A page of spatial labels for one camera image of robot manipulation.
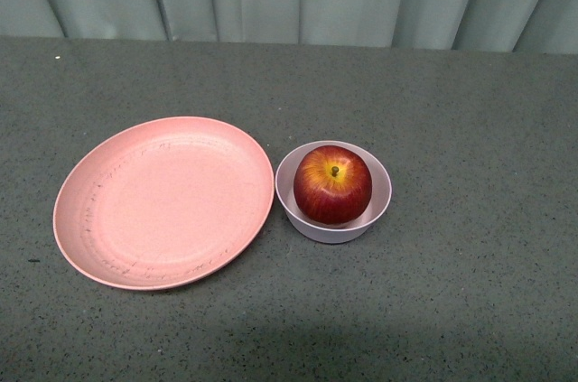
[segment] bowl rim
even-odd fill
[[[294,155],[297,151],[301,151],[307,148],[311,147],[311,150],[317,148],[317,147],[321,147],[322,145],[339,145],[341,147],[345,147],[345,148],[349,148],[350,150],[353,150],[355,153],[355,150],[360,150],[363,151],[364,154],[368,155],[370,158],[372,158],[375,161],[375,164],[378,165],[378,168],[381,172],[383,172],[384,176],[386,177],[387,180],[387,184],[389,186],[389,194],[387,195],[387,201],[385,203],[384,208],[377,214],[374,216],[374,218],[372,218],[371,220],[364,222],[362,224],[357,225],[356,227],[347,227],[347,223],[346,223],[346,227],[344,228],[327,228],[327,227],[322,227],[322,226],[318,226],[314,223],[312,223],[309,220],[306,219],[302,219],[299,218],[298,216],[296,216],[291,209],[288,208],[288,206],[285,203],[284,197],[281,196],[280,192],[279,192],[279,184],[278,184],[278,180],[279,180],[279,171],[283,168],[284,164],[287,162],[287,160]],[[366,149],[359,147],[358,145],[355,144],[351,144],[351,143],[347,143],[345,141],[338,141],[338,140],[319,140],[319,141],[312,141],[310,143],[307,144],[302,144],[298,147],[295,147],[291,152],[289,152],[284,158],[283,160],[279,163],[279,165],[277,166],[277,169],[275,170],[275,192],[277,194],[277,198],[279,199],[279,201],[281,202],[281,204],[284,207],[285,212],[288,215],[291,215],[294,219],[296,219],[297,221],[305,224],[308,227],[317,229],[321,232],[325,232],[325,233],[331,233],[331,234],[335,234],[335,233],[351,233],[353,231],[357,231],[360,229],[366,229],[369,226],[371,226],[371,224],[373,224],[374,222],[376,222],[379,218],[381,218],[383,216],[383,214],[386,212],[387,207],[389,206],[389,203],[391,202],[391,197],[393,194],[393,184],[391,182],[391,178],[389,177],[389,173],[387,172],[386,167],[383,165],[383,163],[381,163],[379,161],[379,159],[372,153],[368,152]]]

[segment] apple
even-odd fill
[[[297,207],[307,218],[332,226],[358,218],[369,205],[371,188],[363,159],[337,145],[311,150],[294,177]]]

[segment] plate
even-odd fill
[[[271,163],[247,133],[179,116],[107,139],[70,172],[53,227],[66,259],[115,287],[188,284],[237,257],[274,197]]]

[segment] gray countertop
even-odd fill
[[[578,380],[577,87],[576,56],[1,38],[0,380]],[[274,169],[357,144],[392,202],[329,246],[275,200],[199,282],[96,283],[55,243],[58,190],[165,116],[238,126]]]

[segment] white bowl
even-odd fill
[[[368,208],[360,217],[341,225],[339,228],[330,228],[315,223],[305,217],[297,207],[293,194],[295,172],[301,160],[313,149],[322,145],[338,145],[358,154],[366,163],[371,172],[373,181],[371,201]],[[316,141],[304,144],[290,152],[277,168],[275,174],[275,190],[277,197],[283,204],[287,217],[299,232],[309,239],[325,244],[342,244],[361,236],[375,221],[384,214],[391,201],[391,180],[386,168],[378,159],[357,147],[354,144],[342,141]]]

